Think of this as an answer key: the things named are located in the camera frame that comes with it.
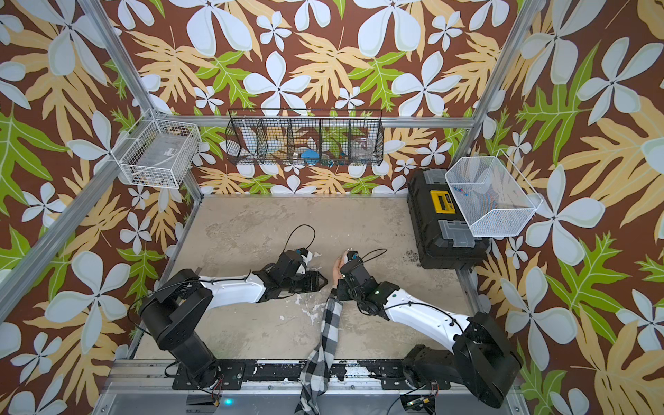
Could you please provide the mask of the white mesh basket right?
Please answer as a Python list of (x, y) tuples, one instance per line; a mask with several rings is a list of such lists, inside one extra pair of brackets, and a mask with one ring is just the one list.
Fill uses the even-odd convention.
[(544, 202), (503, 150), (496, 156), (460, 158), (445, 180), (475, 237), (519, 236)]

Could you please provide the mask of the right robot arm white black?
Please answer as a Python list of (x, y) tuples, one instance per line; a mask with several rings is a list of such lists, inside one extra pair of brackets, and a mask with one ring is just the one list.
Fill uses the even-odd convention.
[(377, 282), (366, 261), (349, 251), (339, 261), (337, 293), (365, 316), (402, 324), (434, 340), (441, 349), (416, 345), (400, 361), (396, 383), (435, 393), (463, 385), (482, 404), (498, 409), (523, 363), (506, 334), (487, 313), (465, 316), (413, 297), (399, 285)]

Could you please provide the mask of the aluminium frame post back left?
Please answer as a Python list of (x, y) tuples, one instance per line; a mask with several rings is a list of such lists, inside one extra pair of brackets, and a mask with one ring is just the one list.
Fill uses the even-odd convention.
[[(125, 46), (122, 44), (119, 35), (115, 32), (114, 27), (112, 27), (108, 15), (105, 13), (100, 1), (81, 1), (80, 5), (85, 15), (91, 18), (93, 21), (93, 27), (100, 33), (101, 39), (105, 44), (105, 49), (114, 62), (120, 77), (126, 82), (126, 86), (128, 87), (131, 95), (138, 102), (138, 108), (140, 109), (141, 115), (137, 118), (137, 120), (148, 110), (153, 110), (160, 114), (164, 114), (169, 119), (176, 120), (165, 112), (162, 112), (150, 97), (149, 92), (147, 91), (147, 87), (144, 85), (142, 78), (139, 76), (138, 70), (131, 62), (129, 53), (127, 52)], [(124, 133), (121, 134), (121, 144), (119, 149), (111, 152), (113, 161), (115, 161), (114, 154), (119, 152), (124, 141), (123, 135)], [(191, 169), (188, 175), (185, 176), (181, 186), (186, 187), (195, 201), (199, 202), (202, 200), (201, 189), (196, 183)]]

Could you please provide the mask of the aluminium frame post back right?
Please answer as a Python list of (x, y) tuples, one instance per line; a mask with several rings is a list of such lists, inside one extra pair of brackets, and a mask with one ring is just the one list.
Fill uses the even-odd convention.
[(532, 28), (535, 16), (545, 5), (546, 1), (528, 0), (524, 2), (522, 10), (517, 13), (515, 24), (510, 30), (506, 43), (498, 56), (496, 65), (489, 76), (482, 98), (480, 98), (478, 106), (473, 113), (472, 125), (466, 127), (467, 131), (463, 140), (458, 145), (455, 155), (451, 159), (451, 165), (454, 165), (462, 157), (467, 156), (475, 140), (482, 135), (482, 123), (484, 118), (489, 114), (489, 105), (501, 89), (501, 85), (505, 81), (510, 67), (516, 61), (518, 49)]

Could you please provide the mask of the mannequin hand with long nails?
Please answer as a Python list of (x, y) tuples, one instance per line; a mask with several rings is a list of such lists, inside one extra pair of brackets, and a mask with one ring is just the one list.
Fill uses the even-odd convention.
[(336, 261), (332, 268), (332, 287), (337, 288), (339, 282), (343, 279), (342, 267), (348, 262), (349, 249), (347, 249)]

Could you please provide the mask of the aluminium frame beam left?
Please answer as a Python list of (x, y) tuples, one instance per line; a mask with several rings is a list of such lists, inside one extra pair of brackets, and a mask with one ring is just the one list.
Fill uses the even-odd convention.
[(102, 195), (112, 188), (121, 175), (118, 163), (113, 161), (102, 167), (73, 202), (67, 206), (43, 237), (32, 247), (1, 285), (1, 320), (18, 305), (29, 292), (47, 265), (62, 250), (67, 238), (83, 223)]

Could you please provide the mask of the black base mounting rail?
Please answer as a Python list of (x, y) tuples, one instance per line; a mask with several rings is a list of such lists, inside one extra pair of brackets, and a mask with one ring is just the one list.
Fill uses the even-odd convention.
[(318, 387), (334, 382), (378, 382), (382, 390), (406, 390), (436, 386), (438, 382), (418, 371), (407, 359), (341, 360), (327, 364), (324, 361), (257, 361), (218, 360), (207, 368), (192, 370), (184, 363), (176, 364), (177, 372), (168, 368), (164, 374), (173, 379), (175, 390), (201, 390), (204, 392), (240, 391), (250, 384), (286, 383), (301, 387)]

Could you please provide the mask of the aluminium frame post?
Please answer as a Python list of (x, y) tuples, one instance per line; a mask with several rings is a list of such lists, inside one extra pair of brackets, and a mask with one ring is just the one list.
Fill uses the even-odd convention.
[[(93, 21), (93, 27), (100, 33), (101, 39), (105, 44), (105, 49), (114, 62), (120, 77), (126, 82), (126, 86), (128, 87), (131, 95), (138, 102), (138, 108), (140, 109), (141, 115), (137, 118), (137, 120), (148, 110), (153, 110), (160, 114), (164, 114), (169, 119), (176, 120), (165, 112), (162, 112), (150, 97), (149, 92), (147, 91), (147, 87), (144, 85), (142, 78), (139, 76), (138, 70), (131, 62), (129, 53), (127, 52), (125, 46), (122, 44), (119, 35), (115, 32), (114, 27), (112, 27), (108, 15), (105, 13), (100, 1), (81, 1), (80, 5), (85, 15), (91, 18)], [(115, 161), (114, 154), (119, 152), (124, 141), (123, 135), (124, 133), (121, 134), (121, 144), (119, 149), (111, 152), (113, 161)], [(186, 187), (195, 201), (199, 202), (202, 200), (201, 189), (196, 183), (191, 169), (188, 175), (185, 176), (181, 186)]]
[(501, 89), (501, 85), (505, 81), (510, 67), (516, 61), (518, 49), (532, 28), (535, 16), (545, 5), (546, 1), (528, 0), (524, 2), (522, 10), (517, 13), (515, 24), (510, 30), (506, 43), (498, 56), (496, 65), (489, 76), (482, 98), (480, 98), (478, 106), (473, 113), (472, 125), (466, 127), (467, 131), (463, 140), (458, 145), (455, 155), (451, 159), (451, 165), (454, 165), (462, 157), (467, 156), (475, 140), (482, 135), (482, 123), (484, 118), (489, 114), (489, 105)]

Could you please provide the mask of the black yellow tool case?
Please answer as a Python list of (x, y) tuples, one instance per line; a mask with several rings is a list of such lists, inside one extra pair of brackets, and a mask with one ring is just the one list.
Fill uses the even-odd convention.
[(407, 204), (420, 265), (470, 271), (487, 259), (491, 239), (475, 237), (452, 197), (446, 169), (420, 169), (407, 184)]

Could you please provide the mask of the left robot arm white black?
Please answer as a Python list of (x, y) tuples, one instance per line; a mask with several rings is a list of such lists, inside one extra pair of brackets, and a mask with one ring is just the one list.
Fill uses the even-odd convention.
[(245, 366), (216, 358), (195, 332), (208, 311), (235, 304), (261, 304), (291, 295), (319, 292), (328, 285), (311, 270), (305, 248), (281, 252), (275, 263), (244, 277), (204, 278), (182, 269), (143, 301), (138, 311), (157, 347), (175, 359), (176, 390), (238, 390)]

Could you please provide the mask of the checkered black white sleeve forearm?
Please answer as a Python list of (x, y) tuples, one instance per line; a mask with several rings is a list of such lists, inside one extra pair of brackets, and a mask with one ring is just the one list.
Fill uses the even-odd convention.
[(320, 414), (319, 398), (328, 388), (339, 341), (342, 302), (333, 289), (325, 304), (319, 344), (310, 353), (299, 381), (301, 393), (295, 414)]

